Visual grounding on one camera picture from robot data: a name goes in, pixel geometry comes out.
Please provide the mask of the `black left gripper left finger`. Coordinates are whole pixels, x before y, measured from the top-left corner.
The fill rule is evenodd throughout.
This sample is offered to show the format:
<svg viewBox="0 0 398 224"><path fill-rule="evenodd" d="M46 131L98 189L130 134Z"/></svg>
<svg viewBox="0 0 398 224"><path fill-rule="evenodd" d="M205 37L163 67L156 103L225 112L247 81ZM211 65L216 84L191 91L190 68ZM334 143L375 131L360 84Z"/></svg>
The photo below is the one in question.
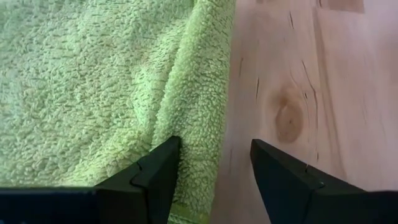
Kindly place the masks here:
<svg viewBox="0 0 398 224"><path fill-rule="evenodd" d="M167 224L177 183L180 146L181 139L172 136L99 183L99 224Z"/></svg>

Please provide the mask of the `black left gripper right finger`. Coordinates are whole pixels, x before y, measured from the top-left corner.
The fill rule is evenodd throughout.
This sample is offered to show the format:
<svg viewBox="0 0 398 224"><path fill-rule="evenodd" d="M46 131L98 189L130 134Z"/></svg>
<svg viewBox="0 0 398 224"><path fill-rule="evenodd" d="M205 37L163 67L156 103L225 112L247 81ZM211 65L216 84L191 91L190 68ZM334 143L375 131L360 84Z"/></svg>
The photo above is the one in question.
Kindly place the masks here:
<svg viewBox="0 0 398 224"><path fill-rule="evenodd" d="M345 197L365 192L260 139L250 158L272 224L343 224Z"/></svg>

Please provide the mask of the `green microfiber towel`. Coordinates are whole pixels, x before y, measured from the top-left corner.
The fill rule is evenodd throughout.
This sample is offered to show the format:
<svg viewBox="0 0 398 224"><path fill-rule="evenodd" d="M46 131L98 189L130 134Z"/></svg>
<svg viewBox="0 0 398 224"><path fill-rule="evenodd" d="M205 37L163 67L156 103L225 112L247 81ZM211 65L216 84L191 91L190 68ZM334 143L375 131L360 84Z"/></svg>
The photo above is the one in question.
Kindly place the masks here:
<svg viewBox="0 0 398 224"><path fill-rule="evenodd" d="M169 223L207 224L236 0L0 0L0 187L92 186L182 139Z"/></svg>

